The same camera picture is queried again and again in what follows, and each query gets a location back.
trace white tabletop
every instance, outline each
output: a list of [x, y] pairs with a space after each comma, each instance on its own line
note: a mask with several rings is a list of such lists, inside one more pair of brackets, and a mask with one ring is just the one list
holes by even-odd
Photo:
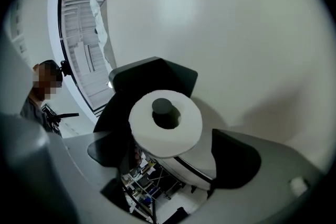
[[117, 67], [158, 56], [198, 72], [192, 99], [204, 127], [187, 162], [215, 176], [211, 129], [220, 128], [288, 144], [327, 166], [335, 36], [321, 0], [106, 1]]

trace toilet paper roll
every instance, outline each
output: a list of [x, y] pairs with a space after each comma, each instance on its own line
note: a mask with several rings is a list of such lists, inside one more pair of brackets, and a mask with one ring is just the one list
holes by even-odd
[[[178, 126], [164, 129], [153, 118], [152, 104], [164, 98], [178, 110]], [[196, 145], [202, 133], [202, 116], [194, 102], [179, 92], [157, 90], [143, 96], [133, 106], [129, 123], [138, 145], [158, 158], [170, 158]]]

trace white curved wall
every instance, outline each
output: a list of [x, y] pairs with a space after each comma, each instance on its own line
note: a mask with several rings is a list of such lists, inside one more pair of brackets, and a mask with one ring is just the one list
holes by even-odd
[[[57, 3], [58, 0], [23, 0], [24, 40], [32, 66], [48, 59], [57, 63], [64, 60], [58, 34]], [[61, 91], [48, 103], [59, 114], [79, 113], [79, 117], [64, 119], [78, 134], [93, 131], [97, 118], [70, 76], [64, 78]]]
[[117, 66], [159, 56], [198, 72], [205, 126], [186, 161], [213, 175], [216, 127], [289, 145], [328, 170], [336, 42], [322, 0], [107, 0], [107, 14]]

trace white paper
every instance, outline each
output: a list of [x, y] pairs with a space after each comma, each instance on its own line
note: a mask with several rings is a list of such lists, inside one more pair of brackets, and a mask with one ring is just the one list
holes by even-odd
[[140, 167], [141, 168], [145, 167], [147, 163], [148, 162], [145, 159], [143, 159], [142, 162], [141, 162], [141, 164], [140, 164]]
[[[108, 36], [107, 36], [106, 30], [104, 28], [104, 22], [103, 22], [103, 18], [101, 17], [101, 14], [100, 14], [100, 6], [99, 6], [99, 3], [97, 2], [97, 0], [90, 0], [90, 7], [91, 7], [91, 11], [92, 11], [92, 14], [93, 14], [93, 16], [95, 18], [95, 22], [96, 22], [96, 30], [97, 30], [98, 39], [99, 39], [98, 45], [99, 45], [99, 48], [101, 50], [101, 53], [104, 56], [104, 46], [106, 44]], [[112, 67], [111, 67], [110, 63], [107, 61], [107, 59], [105, 58], [105, 56], [103, 58], [104, 58], [104, 62], [105, 62], [107, 72], [109, 74], [112, 71]]]
[[148, 172], [147, 172], [147, 174], [148, 175], [150, 175], [152, 172], [154, 172], [156, 169], [154, 168], [154, 167], [151, 167], [149, 170], [148, 170]]
[[125, 179], [125, 181], [127, 181], [129, 179], [129, 175], [128, 174], [122, 175], [122, 177]]
[[[171, 101], [180, 112], [179, 125], [163, 129], [153, 120], [152, 103], [158, 98]], [[129, 122], [141, 148], [158, 158], [171, 158], [192, 149], [202, 133], [202, 116], [195, 103], [179, 92], [157, 90], [143, 96], [133, 106]]]
[[292, 179], [289, 183], [293, 194], [296, 197], [300, 197], [303, 193], [308, 190], [308, 186], [302, 177], [296, 177]]

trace white surface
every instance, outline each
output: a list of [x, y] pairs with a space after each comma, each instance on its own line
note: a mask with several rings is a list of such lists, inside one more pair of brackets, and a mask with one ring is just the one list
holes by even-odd
[[296, 177], [289, 182], [290, 189], [296, 197], [300, 197], [308, 190], [308, 186], [302, 177]]
[[117, 67], [158, 56], [198, 72], [204, 127], [187, 162], [214, 174], [219, 128], [287, 144], [328, 170], [335, 35], [321, 0], [107, 0], [107, 16]]
[[85, 53], [84, 43], [83, 41], [80, 41], [77, 43], [77, 45], [78, 46], [74, 48], [77, 64], [80, 73], [82, 74], [82, 76], [85, 76], [89, 74], [91, 71], [88, 65], [88, 59]]
[[[180, 112], [176, 128], [164, 129], [154, 122], [152, 103], [159, 98], [169, 100]], [[202, 116], [198, 107], [190, 98], [175, 91], [157, 90], [143, 96], [132, 107], [129, 122], [138, 145], [158, 158], [187, 152], [195, 146], [202, 133]]]
[[2, 21], [2, 29], [4, 33], [7, 35], [8, 39], [12, 38], [12, 29], [11, 29], [11, 21], [10, 21], [10, 10], [12, 7], [8, 7], [8, 10], [6, 14], [4, 15], [3, 21]]
[[154, 172], [154, 171], [155, 171], [155, 168], [154, 168], [154, 167], [151, 167], [151, 168], [149, 168], [147, 174], [150, 175], [150, 174], [151, 174], [152, 172]]
[[[96, 31], [97, 31], [98, 39], [99, 39], [99, 48], [101, 50], [101, 54], [104, 56], [104, 46], [107, 41], [107, 33], [104, 27], [103, 19], [100, 14], [100, 6], [97, 0], [90, 0], [90, 7], [91, 7], [92, 14], [96, 22]], [[103, 58], [104, 58], [104, 63], [106, 65], [107, 72], [109, 74], [112, 71], [112, 67], [109, 64], [109, 62], [107, 62], [106, 57], [103, 57]]]
[[148, 162], [146, 161], [146, 159], [142, 159], [140, 167], [143, 168], [144, 166], [146, 166], [148, 164]]
[[[163, 166], [169, 173], [171, 173], [173, 176], [178, 178], [180, 181], [187, 183], [189, 185], [194, 185], [197, 188], [203, 189], [203, 190], [210, 190], [210, 183], [207, 181], [201, 179], [199, 176], [195, 175], [193, 172], [185, 168], [182, 164], [180, 164], [177, 160], [174, 158], [169, 159], [156, 159], [157, 162]], [[211, 173], [211, 170], [208, 169], [208, 173], [205, 173], [207, 176]]]
[[[32, 65], [49, 59], [58, 64], [64, 60], [58, 35], [57, 3], [58, 0], [23, 0], [23, 32]], [[77, 133], [93, 131], [97, 118], [70, 76], [64, 77], [62, 90], [48, 104], [58, 114], [79, 113], [78, 117], [63, 119]]]
[[75, 130], [73, 130], [63, 121], [60, 121], [58, 128], [62, 134], [62, 138], [70, 138], [79, 135]]
[[[101, 17], [103, 19], [103, 23], [105, 25], [106, 30], [108, 31], [107, 4], [106, 4], [106, 1], [104, 1], [101, 4], [100, 11], [101, 11]], [[106, 59], [110, 63], [110, 66], [113, 69], [117, 68], [117, 65], [115, 63], [116, 61], [115, 61], [115, 58], [114, 58], [113, 49], [112, 49], [112, 46], [111, 46], [111, 40], [110, 40], [109, 36], [108, 36], [106, 44], [104, 46], [104, 56], [106, 57]]]
[[107, 183], [118, 173], [115, 167], [104, 167], [88, 154], [88, 146], [106, 134], [106, 132], [98, 132], [63, 139], [77, 168], [96, 191], [101, 191], [106, 187]]
[[206, 202], [207, 192], [197, 188], [191, 193], [191, 186], [185, 185], [171, 196], [171, 200], [160, 195], [155, 204], [158, 224], [162, 224], [171, 217], [178, 208], [183, 207], [188, 214], [194, 213]]
[[[62, 35], [77, 87], [89, 106], [95, 111], [106, 105], [113, 96], [106, 82], [109, 73], [103, 54], [99, 48], [99, 39], [95, 33], [96, 22], [90, 7], [90, 0], [64, 0], [62, 2]], [[83, 74], [75, 58], [74, 46], [82, 41], [91, 72]]]
[[15, 63], [10, 72], [0, 74], [0, 113], [20, 114], [22, 106], [33, 86], [33, 72], [13, 48], [8, 37], [0, 34], [0, 64], [2, 70]]

